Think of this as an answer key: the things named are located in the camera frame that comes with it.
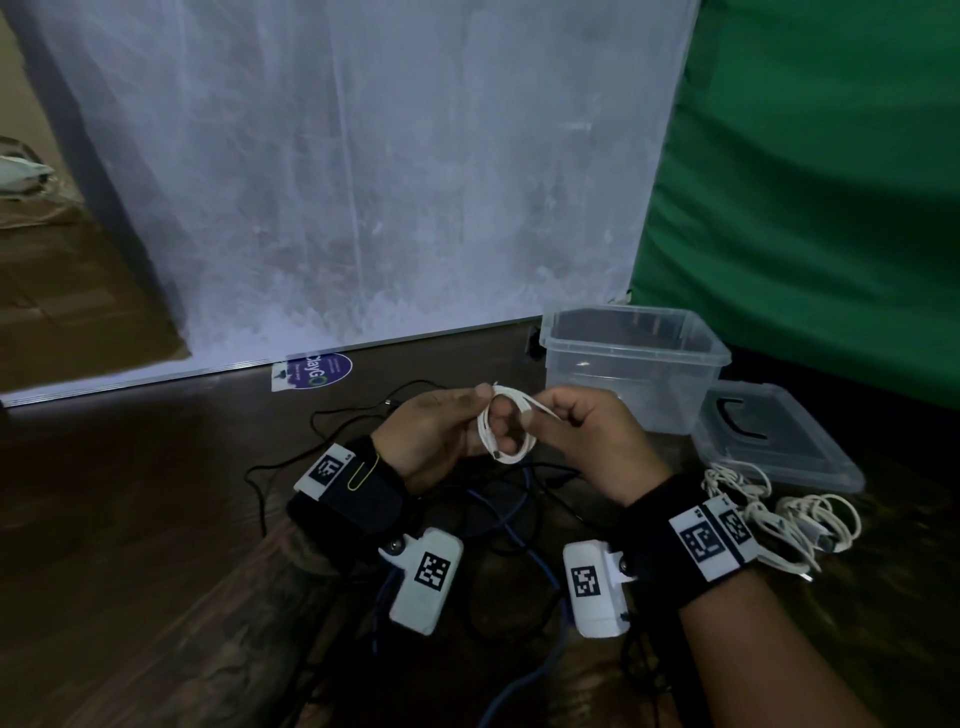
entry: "forearm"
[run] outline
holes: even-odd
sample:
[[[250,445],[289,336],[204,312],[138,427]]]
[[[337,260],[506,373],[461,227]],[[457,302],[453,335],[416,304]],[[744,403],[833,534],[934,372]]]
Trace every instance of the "forearm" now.
[[[879,725],[756,574],[690,602],[681,622],[718,728]]]
[[[338,582],[323,556],[285,521],[68,725],[276,722],[280,698],[310,650]]]

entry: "green curtain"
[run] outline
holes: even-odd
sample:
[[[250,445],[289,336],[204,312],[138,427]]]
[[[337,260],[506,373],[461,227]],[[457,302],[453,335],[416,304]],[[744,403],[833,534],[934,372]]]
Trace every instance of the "green curtain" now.
[[[960,2],[706,0],[632,302],[960,408]]]

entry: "tattooed forearm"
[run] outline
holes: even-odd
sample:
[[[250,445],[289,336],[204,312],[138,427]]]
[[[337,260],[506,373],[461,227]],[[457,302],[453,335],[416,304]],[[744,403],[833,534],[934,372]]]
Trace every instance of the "tattooed forearm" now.
[[[290,522],[68,722],[259,726],[309,652],[339,579]]]

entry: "person's left hand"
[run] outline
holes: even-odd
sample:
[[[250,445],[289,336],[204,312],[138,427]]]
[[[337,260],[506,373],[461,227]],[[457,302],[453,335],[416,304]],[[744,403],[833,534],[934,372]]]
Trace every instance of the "person's left hand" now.
[[[419,496],[440,482],[460,458],[487,452],[477,433],[476,418],[492,399],[489,384],[417,395],[373,432],[373,446],[403,478],[411,495]],[[504,402],[509,404],[498,398],[496,406],[509,412]],[[507,436],[505,415],[491,417],[491,429],[500,447],[516,448]]]

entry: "person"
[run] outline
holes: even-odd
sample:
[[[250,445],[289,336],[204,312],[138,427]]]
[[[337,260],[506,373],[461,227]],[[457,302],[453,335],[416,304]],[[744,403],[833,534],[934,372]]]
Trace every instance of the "person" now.
[[[630,506],[673,475],[612,393],[560,386],[536,399],[558,417],[524,412],[523,428],[620,505]],[[418,496],[461,458],[486,453],[475,418],[488,404],[498,446],[516,452],[508,434],[513,406],[495,398],[489,384],[414,397],[372,434],[372,442]],[[68,725],[276,725],[283,718],[277,714],[281,698],[339,581],[322,554],[284,521]],[[686,604],[679,621],[714,725],[879,725],[751,570]]]

